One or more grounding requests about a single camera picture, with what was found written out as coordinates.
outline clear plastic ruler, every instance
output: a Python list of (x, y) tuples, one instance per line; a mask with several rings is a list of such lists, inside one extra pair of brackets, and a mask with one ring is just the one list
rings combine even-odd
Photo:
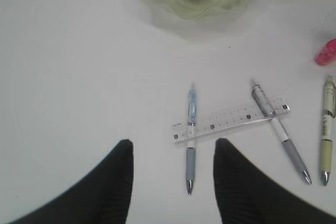
[[(270, 103), (277, 116), (282, 116), (290, 111), (290, 107), (284, 98), (270, 99)], [(196, 138), (218, 134), (236, 129), (244, 125), (270, 120), (262, 114), (258, 105), (254, 103), (217, 111), (205, 118), (197, 119), (196, 134), (188, 132), (187, 123), (176, 123), (171, 127), (172, 140), (176, 144), (186, 143)]]

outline metal pen tip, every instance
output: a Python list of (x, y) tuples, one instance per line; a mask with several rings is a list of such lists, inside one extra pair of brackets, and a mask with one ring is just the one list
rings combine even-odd
[(303, 175), (303, 178), (307, 181), (307, 183), (308, 183), (309, 185), (311, 185), (312, 183), (311, 183), (311, 178), (310, 178), (310, 175), (309, 175), (308, 170), (304, 170), (304, 171), (302, 172), (302, 175)]
[(326, 186), (329, 182), (330, 172), (322, 171), (321, 172), (322, 183)]
[(192, 191), (193, 191), (193, 181), (192, 180), (187, 180), (187, 192), (188, 195), (191, 195)]

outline blue pen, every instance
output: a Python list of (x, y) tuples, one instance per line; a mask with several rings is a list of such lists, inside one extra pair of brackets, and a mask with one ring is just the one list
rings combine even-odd
[[(191, 84), (189, 91), (189, 108), (188, 108), (188, 135), (196, 134), (196, 90), (195, 84)], [(195, 180), (195, 160), (196, 160), (196, 140), (187, 142), (186, 150), (186, 173), (187, 192), (191, 195)]]

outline white pen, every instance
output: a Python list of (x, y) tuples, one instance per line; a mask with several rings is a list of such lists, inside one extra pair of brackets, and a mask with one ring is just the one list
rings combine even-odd
[(304, 180), (309, 185), (311, 185), (311, 178), (308, 169), (304, 164), (299, 152), (297, 151), (293, 141), (290, 139), (288, 133), (286, 132), (282, 122), (278, 117), (276, 117), (276, 111), (274, 110), (273, 106), (265, 96), (260, 85), (256, 84), (254, 81), (252, 81), (252, 84), (253, 84), (252, 97), (257, 102), (257, 104), (260, 107), (260, 110), (262, 111), (262, 113), (266, 118), (274, 116), (274, 118), (272, 118), (270, 121), (272, 128), (274, 129), (278, 138), (281, 140), (282, 145), (285, 151), (287, 152), (288, 157), (292, 161), (294, 167), (297, 169), (299, 174), (304, 178)]
[(328, 184), (332, 163), (331, 125), (336, 112), (336, 87), (329, 76), (324, 86), (324, 108), (322, 117), (322, 139), (320, 154), (321, 179), (324, 186)]
[[(196, 90), (195, 85), (191, 84), (189, 91), (189, 108), (188, 108), (188, 135), (196, 135)], [(195, 160), (196, 160), (196, 140), (187, 142), (186, 150), (186, 172), (185, 179), (187, 183), (187, 192), (191, 195), (195, 180)]]

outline pink bottle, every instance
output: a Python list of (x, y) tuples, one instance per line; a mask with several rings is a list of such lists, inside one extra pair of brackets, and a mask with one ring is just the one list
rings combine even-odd
[(315, 61), (320, 66), (325, 66), (336, 60), (336, 39), (328, 42), (319, 54), (315, 57)]

